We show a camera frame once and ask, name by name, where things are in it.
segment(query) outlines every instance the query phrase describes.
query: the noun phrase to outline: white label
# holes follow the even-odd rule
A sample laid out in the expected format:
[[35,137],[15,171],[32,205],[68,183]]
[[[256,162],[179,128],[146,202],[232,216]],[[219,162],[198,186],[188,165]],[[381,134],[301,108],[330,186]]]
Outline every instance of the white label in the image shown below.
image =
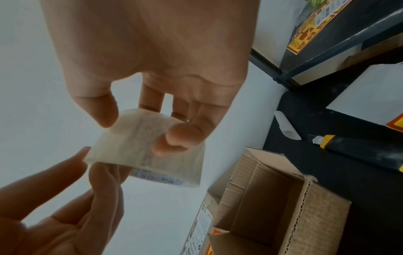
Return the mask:
[[199,254],[212,220],[213,216],[207,209],[206,204],[203,202],[199,213],[197,214],[196,220],[193,223],[192,229],[190,230],[186,243],[181,251],[181,255]]
[[322,8],[316,11],[315,26],[319,26],[347,1],[348,0],[330,0],[327,4],[322,6]]
[[144,170],[144,169],[136,169],[133,172],[131,172],[130,175],[137,177],[137,178],[144,179],[144,180],[162,182],[162,183],[167,183],[167,184],[172,184],[172,185],[186,184],[186,182],[173,178],[169,175],[159,174],[159,173],[151,172],[149,170]]

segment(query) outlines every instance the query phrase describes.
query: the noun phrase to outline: white wall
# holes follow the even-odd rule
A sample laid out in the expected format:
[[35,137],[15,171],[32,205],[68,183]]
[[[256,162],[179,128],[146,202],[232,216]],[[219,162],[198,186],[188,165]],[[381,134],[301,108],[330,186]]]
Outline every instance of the white wall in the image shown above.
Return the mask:
[[[46,169],[92,145],[101,129],[68,97],[40,7],[0,3],[0,187]],[[116,82],[121,110],[138,104],[141,77]],[[248,79],[207,141],[201,187],[183,189],[129,178],[126,213],[106,254],[177,255],[207,188],[242,153],[261,148],[284,88],[250,65]],[[162,112],[170,114],[167,96]],[[34,211],[30,225],[89,188],[87,177]]]

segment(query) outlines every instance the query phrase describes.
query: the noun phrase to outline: black table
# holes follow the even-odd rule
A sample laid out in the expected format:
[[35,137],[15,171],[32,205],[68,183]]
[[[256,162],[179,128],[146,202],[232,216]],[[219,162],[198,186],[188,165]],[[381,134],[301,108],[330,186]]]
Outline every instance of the black table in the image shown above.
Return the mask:
[[293,76],[402,22],[403,0],[353,0],[299,54],[286,50],[280,68],[256,51],[250,61],[292,89],[298,86]]
[[400,254],[403,174],[387,171],[307,142],[307,134],[335,134],[403,145],[403,133],[326,109],[369,65],[403,61],[403,47],[286,92],[278,106],[301,135],[286,138],[274,119],[264,150],[284,153],[304,174],[352,201],[339,254]]

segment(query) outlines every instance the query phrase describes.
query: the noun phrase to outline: hand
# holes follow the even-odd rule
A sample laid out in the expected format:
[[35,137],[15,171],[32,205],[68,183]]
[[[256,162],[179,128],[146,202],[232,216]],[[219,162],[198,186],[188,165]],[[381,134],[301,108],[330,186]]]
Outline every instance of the hand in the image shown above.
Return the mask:
[[110,86],[143,74],[139,108],[159,112],[172,94],[172,127],[156,155],[203,142],[244,83],[259,0],[42,0],[74,101],[102,127],[118,108]]
[[120,183],[132,171],[127,167],[95,163],[89,171],[91,190],[36,225],[21,223],[85,173],[88,150],[0,189],[0,254],[102,254],[123,216]]

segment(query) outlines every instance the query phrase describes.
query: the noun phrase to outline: open cardboard box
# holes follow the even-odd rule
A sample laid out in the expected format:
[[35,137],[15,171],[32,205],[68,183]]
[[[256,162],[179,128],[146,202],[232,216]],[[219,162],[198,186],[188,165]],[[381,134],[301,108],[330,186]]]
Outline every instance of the open cardboard box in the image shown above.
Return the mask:
[[214,255],[336,254],[350,202],[284,155],[247,148],[213,218]]

